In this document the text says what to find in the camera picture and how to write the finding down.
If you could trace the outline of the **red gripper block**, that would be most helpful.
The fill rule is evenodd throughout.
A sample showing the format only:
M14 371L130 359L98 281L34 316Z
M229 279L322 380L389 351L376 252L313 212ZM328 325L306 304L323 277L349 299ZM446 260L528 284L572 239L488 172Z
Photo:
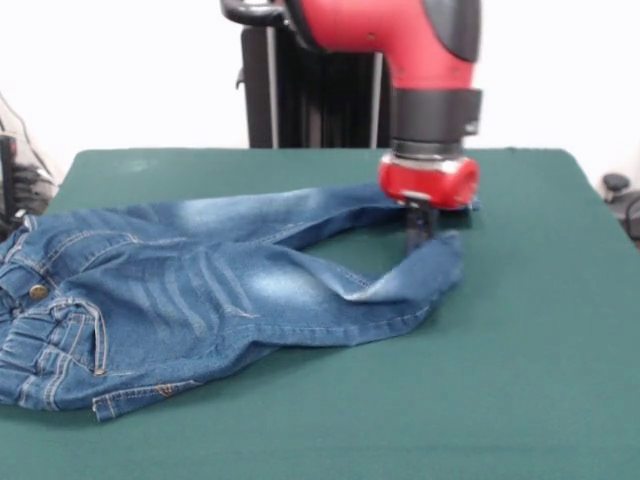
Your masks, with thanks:
M390 199L408 203L406 250L414 251L438 232L438 209L471 205L479 184L479 165L468 157L410 160L391 152L378 167L381 190ZM423 211L418 202L426 202Z

